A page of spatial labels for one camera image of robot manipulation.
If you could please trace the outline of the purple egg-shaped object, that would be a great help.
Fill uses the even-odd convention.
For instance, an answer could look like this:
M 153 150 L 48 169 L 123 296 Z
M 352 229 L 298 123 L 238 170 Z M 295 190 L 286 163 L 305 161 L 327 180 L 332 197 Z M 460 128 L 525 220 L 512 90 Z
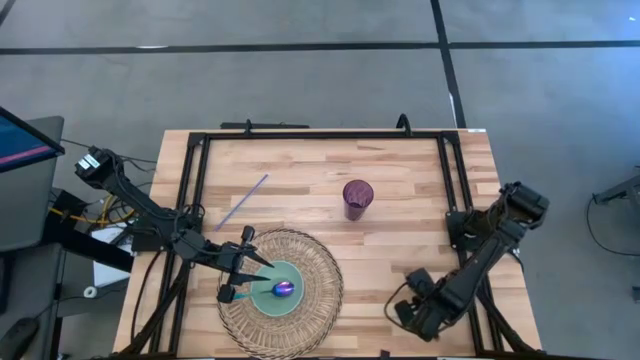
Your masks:
M 289 281 L 278 282 L 272 286 L 270 290 L 253 291 L 248 293 L 236 293 L 233 297 L 234 300 L 243 298 L 250 298 L 256 295 L 270 294 L 278 298 L 285 298 L 291 296 L 295 292 L 295 285 Z

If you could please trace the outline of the dark desk monitor screen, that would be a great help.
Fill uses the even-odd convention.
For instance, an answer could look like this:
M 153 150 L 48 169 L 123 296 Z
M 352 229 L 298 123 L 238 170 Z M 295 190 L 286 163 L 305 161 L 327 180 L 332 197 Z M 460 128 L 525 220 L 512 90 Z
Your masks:
M 0 173 L 64 154 L 58 142 L 0 106 Z

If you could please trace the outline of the pale green bowl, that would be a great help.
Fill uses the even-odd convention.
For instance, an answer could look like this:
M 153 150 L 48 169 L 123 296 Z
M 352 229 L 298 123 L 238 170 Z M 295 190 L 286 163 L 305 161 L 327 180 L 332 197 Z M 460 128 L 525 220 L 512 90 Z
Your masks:
M 289 281 L 295 285 L 295 292 L 285 298 L 278 298 L 270 294 L 250 297 L 254 306 L 263 314 L 270 317 L 281 317 L 293 312 L 302 302 L 305 292 L 305 282 L 298 268 L 287 261 L 273 261 L 273 268 L 261 266 L 256 275 L 269 278 L 269 281 L 256 281 L 250 285 L 250 292 L 270 290 L 273 285 L 282 281 Z

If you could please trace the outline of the white paper sheet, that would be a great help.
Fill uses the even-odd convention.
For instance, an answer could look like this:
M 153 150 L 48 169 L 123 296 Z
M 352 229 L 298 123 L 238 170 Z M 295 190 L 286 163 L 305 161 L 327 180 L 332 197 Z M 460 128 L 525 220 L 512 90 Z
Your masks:
M 112 225 L 91 233 L 91 236 L 103 243 L 115 245 L 118 249 L 124 250 L 129 255 L 133 254 L 131 250 L 133 237 L 125 231 L 123 224 Z M 97 288 L 102 288 L 113 283 L 128 279 L 130 277 L 128 271 L 118 270 L 109 265 L 99 262 L 93 262 L 93 283 Z

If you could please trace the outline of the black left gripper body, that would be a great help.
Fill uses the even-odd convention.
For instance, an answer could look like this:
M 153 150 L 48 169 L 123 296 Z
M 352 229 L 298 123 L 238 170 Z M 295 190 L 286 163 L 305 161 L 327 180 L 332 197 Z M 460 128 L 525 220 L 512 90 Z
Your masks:
M 255 235 L 255 229 L 251 226 L 245 226 L 241 235 L 240 246 L 249 245 Z M 234 283 L 234 275 L 241 273 L 240 268 L 243 264 L 244 255 L 239 253 L 233 253 L 230 257 L 230 272 L 228 273 L 227 280 L 220 286 L 218 291 L 217 300 L 219 303 L 231 303 L 233 297 L 236 294 L 236 286 L 243 284 Z

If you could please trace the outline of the purple faceted plastic tumbler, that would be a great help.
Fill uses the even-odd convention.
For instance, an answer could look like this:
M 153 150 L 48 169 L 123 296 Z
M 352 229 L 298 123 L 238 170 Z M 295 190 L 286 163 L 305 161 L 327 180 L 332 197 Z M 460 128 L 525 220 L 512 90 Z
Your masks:
M 344 186 L 342 197 L 345 217 L 350 221 L 357 221 L 373 202 L 374 190 L 364 180 L 352 180 Z

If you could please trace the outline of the purple drinking straw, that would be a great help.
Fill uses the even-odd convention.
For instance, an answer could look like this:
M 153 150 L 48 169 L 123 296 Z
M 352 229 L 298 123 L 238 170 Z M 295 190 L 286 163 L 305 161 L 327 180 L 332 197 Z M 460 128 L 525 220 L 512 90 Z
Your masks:
M 264 174 L 261 179 L 247 192 L 246 195 L 222 218 L 222 220 L 214 227 L 213 231 L 219 231 L 241 208 L 241 206 L 264 184 L 269 174 Z

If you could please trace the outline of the black metal table frame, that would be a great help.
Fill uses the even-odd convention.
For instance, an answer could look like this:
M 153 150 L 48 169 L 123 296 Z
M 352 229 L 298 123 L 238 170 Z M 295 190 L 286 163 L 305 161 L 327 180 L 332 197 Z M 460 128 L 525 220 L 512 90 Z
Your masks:
M 217 232 L 214 227 L 261 179 L 264 184 Z M 345 217 L 342 191 L 352 180 L 374 190 L 357 221 Z M 344 281 L 342 308 L 328 337 L 302 355 L 313 358 L 465 357 L 506 350 L 481 307 L 437 340 L 397 327 L 393 305 L 410 297 L 406 275 L 440 277 L 464 254 L 453 248 L 445 216 L 488 207 L 501 182 L 480 129 L 169 130 L 151 188 L 154 201 L 204 210 L 202 232 L 215 243 L 238 241 L 245 226 L 306 233 L 328 248 Z M 216 300 L 222 273 L 187 267 L 184 290 L 169 307 L 146 352 L 180 358 L 247 358 L 223 328 Z

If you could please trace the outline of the round woven straw placemat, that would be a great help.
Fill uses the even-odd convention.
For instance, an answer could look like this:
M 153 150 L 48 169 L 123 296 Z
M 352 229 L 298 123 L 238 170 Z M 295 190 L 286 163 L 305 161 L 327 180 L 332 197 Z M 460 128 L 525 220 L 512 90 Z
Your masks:
M 305 292 L 291 313 L 270 317 L 251 298 L 217 305 L 223 328 L 246 354 L 261 360 L 293 360 L 317 348 L 334 327 L 342 308 L 344 281 L 340 267 L 326 246 L 293 229 L 265 231 L 252 244 L 269 261 L 287 261 L 301 272 Z M 263 265 L 252 260 L 240 271 L 255 274 Z M 236 286 L 236 293 L 250 292 L 252 282 Z

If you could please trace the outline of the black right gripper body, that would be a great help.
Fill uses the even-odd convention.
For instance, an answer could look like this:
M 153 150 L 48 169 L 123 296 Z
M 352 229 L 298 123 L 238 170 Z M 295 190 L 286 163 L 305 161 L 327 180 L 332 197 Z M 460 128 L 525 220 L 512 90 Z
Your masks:
M 413 296 L 394 305 L 401 326 L 427 342 L 438 338 L 448 327 L 450 315 L 440 288 L 424 268 L 409 273 L 405 279 L 403 286 L 407 286 Z

